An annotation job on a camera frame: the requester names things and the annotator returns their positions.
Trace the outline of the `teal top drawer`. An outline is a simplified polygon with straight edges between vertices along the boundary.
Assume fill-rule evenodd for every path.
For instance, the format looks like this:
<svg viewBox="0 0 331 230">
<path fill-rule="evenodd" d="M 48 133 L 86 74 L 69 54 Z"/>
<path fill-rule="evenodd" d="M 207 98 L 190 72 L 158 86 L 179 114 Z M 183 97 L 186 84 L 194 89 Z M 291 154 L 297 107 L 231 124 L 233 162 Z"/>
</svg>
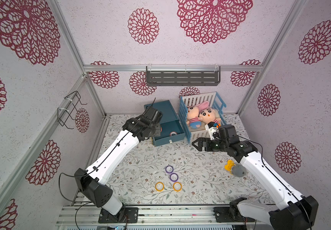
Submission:
<svg viewBox="0 0 331 230">
<path fill-rule="evenodd" d="M 182 141 L 185 138 L 185 132 L 179 120 L 162 123 L 160 127 L 160 136 L 153 138 L 153 145 L 156 147 Z"/>
</svg>

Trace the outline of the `plush doll orange striped shirt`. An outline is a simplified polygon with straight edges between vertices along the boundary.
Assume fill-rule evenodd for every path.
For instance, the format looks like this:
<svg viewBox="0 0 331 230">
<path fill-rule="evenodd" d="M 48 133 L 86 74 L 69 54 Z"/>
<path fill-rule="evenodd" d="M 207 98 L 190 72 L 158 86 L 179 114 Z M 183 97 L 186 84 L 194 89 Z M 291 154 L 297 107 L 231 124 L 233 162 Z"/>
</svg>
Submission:
<svg viewBox="0 0 331 230">
<path fill-rule="evenodd" d="M 209 122 L 215 122 L 219 125 L 222 124 L 222 119 L 220 118 L 218 112 L 210 107 L 209 101 L 204 101 L 197 105 L 199 107 L 199 119 L 202 123 L 208 124 Z"/>
</svg>

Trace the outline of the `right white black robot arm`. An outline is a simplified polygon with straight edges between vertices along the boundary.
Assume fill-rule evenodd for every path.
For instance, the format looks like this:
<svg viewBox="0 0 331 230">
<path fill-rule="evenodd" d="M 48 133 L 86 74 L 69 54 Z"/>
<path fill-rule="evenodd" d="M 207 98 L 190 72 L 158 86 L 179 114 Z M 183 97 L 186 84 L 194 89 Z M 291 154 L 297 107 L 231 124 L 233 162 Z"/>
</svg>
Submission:
<svg viewBox="0 0 331 230">
<path fill-rule="evenodd" d="M 245 197 L 229 203 L 228 215 L 233 221 L 247 218 L 260 221 L 275 230 L 308 230 L 315 223 L 319 204 L 312 196 L 304 196 L 286 182 L 264 159 L 256 143 L 237 135 L 233 125 L 205 126 L 209 137 L 192 142 L 198 151 L 226 152 L 260 182 L 274 205 L 249 201 Z"/>
</svg>

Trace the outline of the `yellow tape roll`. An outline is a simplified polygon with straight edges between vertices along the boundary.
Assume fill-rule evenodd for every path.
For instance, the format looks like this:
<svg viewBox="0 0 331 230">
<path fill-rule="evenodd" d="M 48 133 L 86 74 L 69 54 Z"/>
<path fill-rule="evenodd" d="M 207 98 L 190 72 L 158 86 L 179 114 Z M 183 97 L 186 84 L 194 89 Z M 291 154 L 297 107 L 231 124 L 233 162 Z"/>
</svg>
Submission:
<svg viewBox="0 0 331 230">
<path fill-rule="evenodd" d="M 163 182 L 157 182 L 155 184 L 155 190 L 158 192 L 162 192 L 165 189 L 165 185 Z"/>
<path fill-rule="evenodd" d="M 180 182 L 175 182 L 173 184 L 173 189 L 176 192 L 180 192 L 182 190 L 182 184 Z"/>
</svg>

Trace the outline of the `grey wall shelf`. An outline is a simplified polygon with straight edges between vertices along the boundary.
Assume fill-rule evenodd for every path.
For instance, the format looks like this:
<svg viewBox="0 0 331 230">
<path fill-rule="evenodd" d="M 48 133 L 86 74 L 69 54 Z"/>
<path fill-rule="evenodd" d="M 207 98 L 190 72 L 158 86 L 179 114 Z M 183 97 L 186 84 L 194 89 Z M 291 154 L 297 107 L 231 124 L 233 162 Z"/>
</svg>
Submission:
<svg viewBox="0 0 331 230">
<path fill-rule="evenodd" d="M 221 81 L 221 68 L 213 71 L 153 71 L 146 67 L 148 86 L 217 86 Z"/>
</svg>

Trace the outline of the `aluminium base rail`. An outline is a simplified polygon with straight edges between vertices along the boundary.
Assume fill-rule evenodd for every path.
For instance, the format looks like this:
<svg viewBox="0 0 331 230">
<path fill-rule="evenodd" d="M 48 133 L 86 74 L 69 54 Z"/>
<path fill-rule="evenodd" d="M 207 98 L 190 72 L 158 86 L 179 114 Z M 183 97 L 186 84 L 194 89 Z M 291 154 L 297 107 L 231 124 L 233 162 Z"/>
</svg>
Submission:
<svg viewBox="0 0 331 230">
<path fill-rule="evenodd" d="M 251 218 L 232 219 L 228 205 L 185 205 L 185 206 L 127 206 L 125 214 L 115 219 L 106 211 L 93 205 L 63 207 L 56 226 L 99 226 L 110 224 L 144 225 L 206 225 L 255 223 Z"/>
</svg>

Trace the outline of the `yellow grey toy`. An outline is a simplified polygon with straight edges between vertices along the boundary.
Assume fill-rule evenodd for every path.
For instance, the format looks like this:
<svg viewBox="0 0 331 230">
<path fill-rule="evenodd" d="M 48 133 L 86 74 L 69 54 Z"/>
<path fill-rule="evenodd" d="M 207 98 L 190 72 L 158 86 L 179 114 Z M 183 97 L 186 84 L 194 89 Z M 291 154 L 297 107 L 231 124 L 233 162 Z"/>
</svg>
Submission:
<svg viewBox="0 0 331 230">
<path fill-rule="evenodd" d="M 224 166 L 224 169 L 235 177 L 242 178 L 247 175 L 246 168 L 239 163 L 234 163 L 233 160 L 228 160 L 227 164 Z"/>
</svg>

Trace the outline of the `teal three-drawer cabinet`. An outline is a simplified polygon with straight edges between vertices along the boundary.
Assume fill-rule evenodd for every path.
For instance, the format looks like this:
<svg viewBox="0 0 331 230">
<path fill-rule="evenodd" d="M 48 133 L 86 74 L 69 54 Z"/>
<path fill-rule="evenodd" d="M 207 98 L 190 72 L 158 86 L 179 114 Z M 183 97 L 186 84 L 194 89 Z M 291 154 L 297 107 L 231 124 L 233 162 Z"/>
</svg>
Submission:
<svg viewBox="0 0 331 230">
<path fill-rule="evenodd" d="M 162 114 L 163 114 L 160 124 L 174 121 L 174 120 L 179 120 L 179 118 L 169 100 L 156 102 L 153 104 L 153 107 L 155 109 L 159 110 L 160 112 L 162 112 Z"/>
</svg>

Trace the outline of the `plush doll blue striped shirt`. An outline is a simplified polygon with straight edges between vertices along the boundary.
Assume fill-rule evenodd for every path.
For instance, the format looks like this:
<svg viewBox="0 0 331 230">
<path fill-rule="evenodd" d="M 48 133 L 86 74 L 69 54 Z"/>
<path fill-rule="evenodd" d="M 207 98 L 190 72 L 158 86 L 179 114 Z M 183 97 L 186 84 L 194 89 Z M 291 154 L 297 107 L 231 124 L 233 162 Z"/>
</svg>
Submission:
<svg viewBox="0 0 331 230">
<path fill-rule="evenodd" d="M 199 119 L 199 107 L 198 106 L 189 106 L 187 112 L 186 124 L 190 129 L 198 129 L 201 127 L 202 122 Z"/>
</svg>

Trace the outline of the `purple tape roll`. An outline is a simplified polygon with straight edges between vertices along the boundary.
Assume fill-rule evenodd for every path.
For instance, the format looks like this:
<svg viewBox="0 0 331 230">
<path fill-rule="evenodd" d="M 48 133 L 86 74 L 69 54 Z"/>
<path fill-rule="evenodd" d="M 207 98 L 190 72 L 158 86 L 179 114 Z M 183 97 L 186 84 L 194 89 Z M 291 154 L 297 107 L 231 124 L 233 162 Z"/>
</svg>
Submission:
<svg viewBox="0 0 331 230">
<path fill-rule="evenodd" d="M 171 166 L 171 165 L 167 165 L 165 167 L 165 172 L 168 173 L 168 174 L 172 174 L 174 171 L 174 168 Z"/>
<path fill-rule="evenodd" d="M 170 181 L 172 181 L 173 183 L 177 182 L 179 180 L 179 176 L 177 173 L 172 173 L 170 176 L 169 176 L 169 179 Z"/>
</svg>

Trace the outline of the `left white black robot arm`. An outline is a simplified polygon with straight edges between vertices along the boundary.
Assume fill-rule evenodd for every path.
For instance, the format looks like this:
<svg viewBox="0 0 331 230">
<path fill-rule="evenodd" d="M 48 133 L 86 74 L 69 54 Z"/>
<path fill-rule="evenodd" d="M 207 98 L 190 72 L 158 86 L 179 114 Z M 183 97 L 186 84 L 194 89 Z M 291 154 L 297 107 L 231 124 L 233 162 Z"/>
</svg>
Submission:
<svg viewBox="0 0 331 230">
<path fill-rule="evenodd" d="M 75 172 L 74 178 L 79 192 L 96 207 L 121 219 L 124 215 L 124 205 L 115 197 L 107 182 L 119 163 L 134 147 L 160 134 L 162 116 L 159 110 L 149 106 L 143 114 L 128 119 L 107 150 L 85 170 L 79 168 Z"/>
</svg>

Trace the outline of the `blue white toy crib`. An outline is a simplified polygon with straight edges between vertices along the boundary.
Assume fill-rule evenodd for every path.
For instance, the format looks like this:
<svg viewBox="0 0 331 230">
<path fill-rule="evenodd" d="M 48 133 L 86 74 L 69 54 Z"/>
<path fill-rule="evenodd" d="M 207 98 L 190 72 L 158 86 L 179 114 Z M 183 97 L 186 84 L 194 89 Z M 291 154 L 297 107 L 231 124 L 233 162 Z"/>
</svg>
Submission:
<svg viewBox="0 0 331 230">
<path fill-rule="evenodd" d="M 179 117 L 188 143 L 197 138 L 209 137 L 205 126 L 214 122 L 217 126 L 226 125 L 223 118 L 225 102 L 217 92 L 200 94 L 199 91 L 179 93 Z"/>
</svg>

